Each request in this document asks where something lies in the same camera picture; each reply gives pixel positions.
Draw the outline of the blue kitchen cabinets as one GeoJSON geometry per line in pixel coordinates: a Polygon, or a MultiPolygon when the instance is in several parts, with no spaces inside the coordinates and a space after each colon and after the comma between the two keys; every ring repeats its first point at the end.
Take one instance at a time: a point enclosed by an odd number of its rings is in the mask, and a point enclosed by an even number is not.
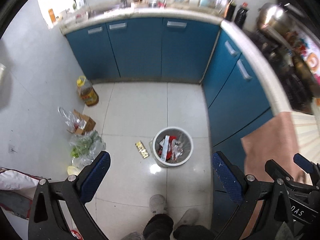
{"type": "Polygon", "coordinates": [[[157,193],[167,198],[173,219],[195,207],[202,225],[223,225],[236,204],[213,172],[212,145],[243,166],[240,137],[273,116],[258,78],[241,77],[238,61],[249,74],[253,69],[233,40],[217,25],[170,27],[159,17],[103,23],[66,37],[89,77],[113,81],[100,93],[95,118],[112,163],[88,206],[103,232],[118,239],[142,230],[148,198],[157,193]],[[140,159],[134,140],[169,126],[190,134],[191,158],[178,167],[140,159]]]}

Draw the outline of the left grey slipper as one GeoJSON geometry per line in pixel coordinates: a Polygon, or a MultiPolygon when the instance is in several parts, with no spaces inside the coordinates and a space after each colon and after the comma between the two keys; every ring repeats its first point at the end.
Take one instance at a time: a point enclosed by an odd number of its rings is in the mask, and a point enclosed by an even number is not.
{"type": "Polygon", "coordinates": [[[161,194],[153,195],[149,201],[149,208],[153,215],[167,214],[167,201],[161,194]]]}

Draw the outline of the red white sack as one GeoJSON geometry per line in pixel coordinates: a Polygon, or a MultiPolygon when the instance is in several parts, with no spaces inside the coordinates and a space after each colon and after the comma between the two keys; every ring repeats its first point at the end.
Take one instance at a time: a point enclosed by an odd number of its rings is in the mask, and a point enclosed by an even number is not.
{"type": "Polygon", "coordinates": [[[1,167],[1,207],[13,215],[28,220],[33,196],[42,177],[1,167]]]}

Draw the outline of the clear bag of greens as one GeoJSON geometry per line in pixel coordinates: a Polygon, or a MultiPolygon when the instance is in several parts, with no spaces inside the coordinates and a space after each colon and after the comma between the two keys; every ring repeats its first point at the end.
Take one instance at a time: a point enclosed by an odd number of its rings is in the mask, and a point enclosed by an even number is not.
{"type": "Polygon", "coordinates": [[[72,135],[71,147],[72,166],[83,169],[93,163],[101,151],[106,150],[106,143],[97,131],[86,132],[84,135],[72,135]]]}

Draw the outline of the black gas stove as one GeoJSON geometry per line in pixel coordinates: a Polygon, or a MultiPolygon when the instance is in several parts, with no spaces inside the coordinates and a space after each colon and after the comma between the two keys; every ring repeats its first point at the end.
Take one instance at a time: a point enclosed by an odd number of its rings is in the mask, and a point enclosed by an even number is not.
{"type": "Polygon", "coordinates": [[[244,33],[257,46],[274,70],[285,90],[292,109],[313,115],[311,108],[312,94],[300,78],[293,64],[289,63],[287,50],[260,31],[245,30],[244,33]]]}

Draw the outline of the cooking oil bottle yellow cap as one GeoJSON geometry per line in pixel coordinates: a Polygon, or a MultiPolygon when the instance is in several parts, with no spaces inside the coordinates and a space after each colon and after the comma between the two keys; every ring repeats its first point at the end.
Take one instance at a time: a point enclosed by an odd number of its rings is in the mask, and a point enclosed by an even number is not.
{"type": "Polygon", "coordinates": [[[92,83],[84,75],[78,77],[76,86],[79,97],[86,106],[91,107],[99,102],[99,96],[92,83]]]}

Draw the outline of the dark soy sauce bottle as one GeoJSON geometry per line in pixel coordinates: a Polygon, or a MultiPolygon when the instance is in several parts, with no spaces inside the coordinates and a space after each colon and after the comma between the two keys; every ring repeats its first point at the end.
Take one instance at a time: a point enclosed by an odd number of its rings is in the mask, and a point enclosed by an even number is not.
{"type": "Polygon", "coordinates": [[[230,0],[226,6],[225,13],[224,13],[225,20],[227,20],[227,21],[232,20],[235,8],[236,8],[235,0],[230,0]]]}

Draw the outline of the pink cloth mat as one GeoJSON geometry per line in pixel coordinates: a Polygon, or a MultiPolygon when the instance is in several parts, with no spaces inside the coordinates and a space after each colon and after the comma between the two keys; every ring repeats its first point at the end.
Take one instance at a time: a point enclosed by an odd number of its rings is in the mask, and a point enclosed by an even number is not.
{"type": "Polygon", "coordinates": [[[272,182],[265,172],[265,163],[273,159],[294,181],[311,184],[310,177],[293,162],[299,152],[296,132],[290,112],[281,112],[252,133],[241,138],[245,151],[244,174],[251,174],[259,181],[272,182]]]}

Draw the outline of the grey slipper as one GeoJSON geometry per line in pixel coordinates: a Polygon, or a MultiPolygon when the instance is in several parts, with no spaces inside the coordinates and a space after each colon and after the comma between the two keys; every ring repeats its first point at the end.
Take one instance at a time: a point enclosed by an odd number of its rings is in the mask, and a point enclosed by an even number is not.
{"type": "Polygon", "coordinates": [[[153,195],[149,201],[149,208],[153,215],[167,214],[167,201],[161,194],[153,195]]]}
{"type": "Polygon", "coordinates": [[[199,220],[200,212],[198,209],[188,209],[177,223],[180,226],[194,226],[199,220]]]}

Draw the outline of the steel pot with lid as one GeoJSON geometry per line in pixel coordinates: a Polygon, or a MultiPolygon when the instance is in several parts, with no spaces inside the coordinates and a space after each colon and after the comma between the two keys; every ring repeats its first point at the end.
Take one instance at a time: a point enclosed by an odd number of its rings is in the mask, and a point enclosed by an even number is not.
{"type": "Polygon", "coordinates": [[[285,35],[292,28],[292,21],[288,13],[279,5],[265,3],[258,11],[257,28],[259,30],[269,25],[281,35],[285,35]]]}

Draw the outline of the right grey slipper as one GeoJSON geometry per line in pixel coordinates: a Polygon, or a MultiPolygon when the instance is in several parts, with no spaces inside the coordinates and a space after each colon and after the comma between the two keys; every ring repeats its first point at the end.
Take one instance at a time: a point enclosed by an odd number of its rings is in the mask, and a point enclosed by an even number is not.
{"type": "Polygon", "coordinates": [[[194,226],[199,220],[200,212],[198,209],[188,209],[177,223],[180,226],[194,226]]]}

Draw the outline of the clear plastic bag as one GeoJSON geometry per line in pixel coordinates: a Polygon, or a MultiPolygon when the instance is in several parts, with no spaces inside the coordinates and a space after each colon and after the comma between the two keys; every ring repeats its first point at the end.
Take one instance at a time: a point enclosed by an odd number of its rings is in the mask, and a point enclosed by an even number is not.
{"type": "Polygon", "coordinates": [[[69,131],[70,133],[74,133],[81,124],[80,119],[76,117],[74,113],[66,111],[62,107],[58,107],[57,111],[62,116],[65,124],[67,125],[67,131],[69,131]]]}

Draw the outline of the white round trash bin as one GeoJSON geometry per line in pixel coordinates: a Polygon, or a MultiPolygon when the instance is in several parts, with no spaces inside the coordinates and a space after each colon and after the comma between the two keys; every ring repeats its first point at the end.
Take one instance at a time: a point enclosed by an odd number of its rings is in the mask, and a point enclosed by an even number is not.
{"type": "Polygon", "coordinates": [[[159,131],[149,142],[151,154],[160,167],[177,167],[185,164],[193,153],[190,134],[179,127],[159,131]]]}

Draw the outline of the yellow snack wrapper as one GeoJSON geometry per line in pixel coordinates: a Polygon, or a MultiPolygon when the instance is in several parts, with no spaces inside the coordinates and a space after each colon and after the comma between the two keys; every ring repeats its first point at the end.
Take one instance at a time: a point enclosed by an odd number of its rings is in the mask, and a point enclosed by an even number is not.
{"type": "Polygon", "coordinates": [[[146,149],[142,141],[138,141],[137,143],[135,143],[135,146],[143,159],[149,157],[148,150],[146,149]]]}

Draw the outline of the red white food bag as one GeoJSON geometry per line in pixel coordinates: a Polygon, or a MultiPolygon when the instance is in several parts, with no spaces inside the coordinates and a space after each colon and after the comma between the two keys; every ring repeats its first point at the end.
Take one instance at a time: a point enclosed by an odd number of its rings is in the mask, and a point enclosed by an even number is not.
{"type": "Polygon", "coordinates": [[[176,160],[175,146],[177,137],[173,135],[166,135],[159,143],[158,155],[162,161],[176,160]]]}

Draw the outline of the brown cardboard box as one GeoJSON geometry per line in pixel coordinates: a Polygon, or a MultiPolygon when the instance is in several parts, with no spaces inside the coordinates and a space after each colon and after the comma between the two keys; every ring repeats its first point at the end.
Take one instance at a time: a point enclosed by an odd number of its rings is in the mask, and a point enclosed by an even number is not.
{"type": "Polygon", "coordinates": [[[69,113],[66,124],[67,131],[75,135],[84,135],[96,126],[96,122],[90,116],[81,114],[75,109],[69,113]]]}

